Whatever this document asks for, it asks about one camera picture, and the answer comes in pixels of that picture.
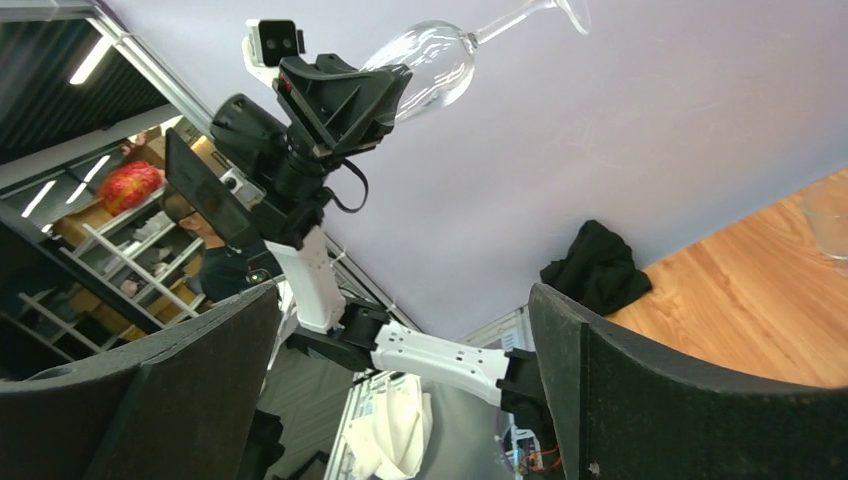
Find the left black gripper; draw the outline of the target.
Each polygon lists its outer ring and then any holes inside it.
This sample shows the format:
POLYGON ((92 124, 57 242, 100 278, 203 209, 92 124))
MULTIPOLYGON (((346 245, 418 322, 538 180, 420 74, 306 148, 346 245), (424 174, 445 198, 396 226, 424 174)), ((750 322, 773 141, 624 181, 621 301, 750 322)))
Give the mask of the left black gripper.
POLYGON ((312 156, 350 156, 392 132, 412 77, 407 66, 363 72, 335 54, 320 54, 314 63, 289 56, 280 61, 274 87, 312 156))

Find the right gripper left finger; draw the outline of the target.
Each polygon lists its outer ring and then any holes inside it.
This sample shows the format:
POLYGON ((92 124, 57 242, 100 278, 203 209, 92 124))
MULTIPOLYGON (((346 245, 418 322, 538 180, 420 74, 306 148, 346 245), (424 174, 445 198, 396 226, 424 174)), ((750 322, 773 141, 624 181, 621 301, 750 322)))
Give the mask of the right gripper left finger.
POLYGON ((281 313, 255 286, 194 319, 1 386, 5 479, 233 479, 281 313))

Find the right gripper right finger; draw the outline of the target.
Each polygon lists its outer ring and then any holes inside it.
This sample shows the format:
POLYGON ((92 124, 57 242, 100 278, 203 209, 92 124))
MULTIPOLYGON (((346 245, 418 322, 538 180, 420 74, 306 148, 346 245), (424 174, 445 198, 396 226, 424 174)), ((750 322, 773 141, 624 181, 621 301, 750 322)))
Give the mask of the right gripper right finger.
POLYGON ((843 479, 847 391, 684 354, 536 284, 529 319, 568 479, 843 479))

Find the clear wine glass back top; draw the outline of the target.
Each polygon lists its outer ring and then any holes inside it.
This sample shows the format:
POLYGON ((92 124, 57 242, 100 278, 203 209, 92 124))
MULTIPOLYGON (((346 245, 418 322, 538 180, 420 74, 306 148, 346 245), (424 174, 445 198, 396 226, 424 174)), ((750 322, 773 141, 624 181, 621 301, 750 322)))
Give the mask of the clear wine glass back top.
POLYGON ((466 30, 444 20, 419 22, 395 36, 363 65, 364 71, 388 67, 407 69, 407 86, 398 102, 395 120, 404 122, 457 101, 468 89, 481 46, 544 10, 560 10, 580 34, 591 31, 587 1, 526 1, 520 7, 476 29, 466 30))

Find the clear wine glass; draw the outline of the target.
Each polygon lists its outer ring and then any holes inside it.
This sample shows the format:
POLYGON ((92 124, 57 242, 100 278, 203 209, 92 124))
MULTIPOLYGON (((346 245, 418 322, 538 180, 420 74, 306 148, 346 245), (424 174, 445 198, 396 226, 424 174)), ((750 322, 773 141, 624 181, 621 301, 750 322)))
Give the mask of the clear wine glass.
POLYGON ((587 1, 526 1, 520 7, 476 29, 466 30, 444 20, 419 22, 395 36, 363 65, 364 71, 388 67, 407 69, 407 86, 398 102, 395 120, 404 122, 457 101, 468 89, 481 46, 544 10, 560 10, 580 34, 591 31, 587 1))
POLYGON ((819 251, 847 261, 847 178, 828 177, 810 187, 800 201, 819 251))

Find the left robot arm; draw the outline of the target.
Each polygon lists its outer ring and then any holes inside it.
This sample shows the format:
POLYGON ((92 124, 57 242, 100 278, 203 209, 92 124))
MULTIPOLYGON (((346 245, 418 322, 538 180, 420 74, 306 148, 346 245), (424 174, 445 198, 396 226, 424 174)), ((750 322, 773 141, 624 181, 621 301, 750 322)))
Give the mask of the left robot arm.
POLYGON ((325 206, 335 200, 326 178, 392 131, 411 69, 359 70, 334 54, 308 63, 298 54, 246 53, 244 63, 276 92, 290 124, 234 96, 210 130, 232 158, 235 179, 220 180, 189 147, 168 139, 169 184, 228 245, 265 241, 292 289, 297 334, 325 357, 354 372, 404 372, 462 389, 552 444, 534 353, 471 349, 407 329, 376 306, 346 298, 332 271, 321 227, 325 206))

